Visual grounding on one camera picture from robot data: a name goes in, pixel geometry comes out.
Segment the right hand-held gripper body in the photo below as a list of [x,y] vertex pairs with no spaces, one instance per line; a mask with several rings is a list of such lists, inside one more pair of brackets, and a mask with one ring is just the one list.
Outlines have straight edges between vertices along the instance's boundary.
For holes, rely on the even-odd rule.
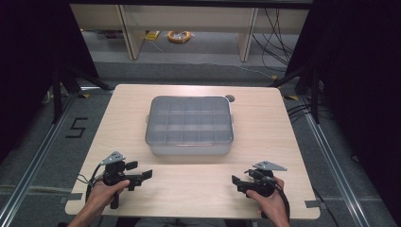
[[253,180],[249,183],[249,189],[257,192],[263,197],[270,196],[275,190],[278,190],[288,210],[288,199],[284,193],[284,189],[279,185],[278,181],[274,179],[274,170],[286,171],[285,167],[279,166],[269,161],[261,161],[253,164],[253,170],[255,170],[255,177],[251,177]]

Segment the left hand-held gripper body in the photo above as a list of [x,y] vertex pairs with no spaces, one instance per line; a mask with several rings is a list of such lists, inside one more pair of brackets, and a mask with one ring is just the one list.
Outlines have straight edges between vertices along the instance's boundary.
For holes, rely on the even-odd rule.
[[101,165],[105,166],[103,173],[103,182],[108,185],[116,185],[122,181],[126,181],[126,157],[118,151],[112,152],[107,158],[101,161]]

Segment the clear plastic compartment storage box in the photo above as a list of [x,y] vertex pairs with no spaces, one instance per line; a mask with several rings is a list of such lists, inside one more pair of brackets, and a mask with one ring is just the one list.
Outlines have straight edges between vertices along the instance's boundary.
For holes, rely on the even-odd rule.
[[225,155],[234,142],[225,96],[157,96],[145,137],[155,155]]

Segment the person's left hand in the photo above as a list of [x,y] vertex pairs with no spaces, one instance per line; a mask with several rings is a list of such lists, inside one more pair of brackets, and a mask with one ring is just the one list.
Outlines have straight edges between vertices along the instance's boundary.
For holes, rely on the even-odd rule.
[[108,186],[102,181],[95,183],[86,201],[86,206],[95,211],[103,210],[112,203],[114,194],[119,195],[129,184],[129,180],[124,180],[112,186]]

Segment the person's right hand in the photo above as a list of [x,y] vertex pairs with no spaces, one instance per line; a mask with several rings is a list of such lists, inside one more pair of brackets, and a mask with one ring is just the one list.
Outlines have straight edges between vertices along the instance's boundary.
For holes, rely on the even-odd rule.
[[268,218],[286,218],[288,220],[287,210],[278,190],[268,197],[263,197],[253,190],[247,190],[247,195],[259,203],[259,214],[264,213]]

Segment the person's grey clothing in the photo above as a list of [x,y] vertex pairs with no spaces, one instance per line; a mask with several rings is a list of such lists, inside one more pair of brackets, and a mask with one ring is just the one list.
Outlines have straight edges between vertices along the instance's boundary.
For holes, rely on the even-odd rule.
[[219,218],[141,218],[134,227],[226,227]]

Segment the black metal stand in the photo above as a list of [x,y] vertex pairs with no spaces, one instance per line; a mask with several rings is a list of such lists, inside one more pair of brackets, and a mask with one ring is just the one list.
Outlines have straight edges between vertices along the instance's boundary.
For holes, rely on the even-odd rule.
[[65,63],[60,63],[56,65],[52,73],[54,123],[56,123],[61,118],[61,115],[63,113],[61,102],[61,86],[63,85],[68,94],[78,95],[82,91],[82,89],[78,85],[77,78],[89,81],[102,90],[113,90],[113,86],[104,83],[99,78],[94,77],[78,69],[77,67],[73,67]]
[[318,115],[319,102],[319,75],[316,70],[310,66],[303,66],[286,74],[282,79],[276,80],[270,87],[278,88],[285,83],[298,78],[294,91],[297,95],[305,95],[310,92],[310,110],[313,119],[317,124],[320,123]]

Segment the dark curtain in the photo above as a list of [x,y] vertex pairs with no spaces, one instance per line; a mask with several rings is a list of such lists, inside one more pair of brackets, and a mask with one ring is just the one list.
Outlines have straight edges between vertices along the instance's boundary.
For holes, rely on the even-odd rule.
[[288,70],[309,61],[352,151],[401,226],[401,0],[312,0]]
[[0,0],[0,163],[22,139],[56,71],[97,76],[70,0]]

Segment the aluminium floor rail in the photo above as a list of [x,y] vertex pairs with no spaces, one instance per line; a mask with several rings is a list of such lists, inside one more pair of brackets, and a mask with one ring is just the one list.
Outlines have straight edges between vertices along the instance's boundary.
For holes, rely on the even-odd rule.
[[18,212],[27,191],[31,186],[34,178],[38,174],[52,144],[59,133],[61,124],[67,115],[69,109],[78,98],[77,95],[69,95],[65,102],[61,105],[61,115],[56,120],[51,122],[46,135],[41,142],[40,146],[34,153],[32,159],[26,165],[24,174],[19,179],[17,184],[12,188],[9,198],[0,211],[0,227],[9,227]]
[[312,113],[305,112],[306,119],[310,129],[319,144],[323,157],[327,162],[328,168],[333,176],[334,181],[339,189],[339,192],[345,202],[345,205],[357,227],[371,227],[371,222],[359,202],[355,191],[349,184],[347,178],[342,171],[340,164],[335,157],[333,149],[329,145],[320,124],[312,116]]

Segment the white desk frame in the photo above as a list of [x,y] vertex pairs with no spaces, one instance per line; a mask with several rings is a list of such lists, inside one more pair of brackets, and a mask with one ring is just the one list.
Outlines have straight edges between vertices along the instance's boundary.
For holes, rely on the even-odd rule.
[[72,4],[78,26],[91,30],[120,30],[129,58],[138,58],[148,30],[228,32],[236,35],[239,56],[249,57],[254,33],[298,35],[306,9],[213,8]]

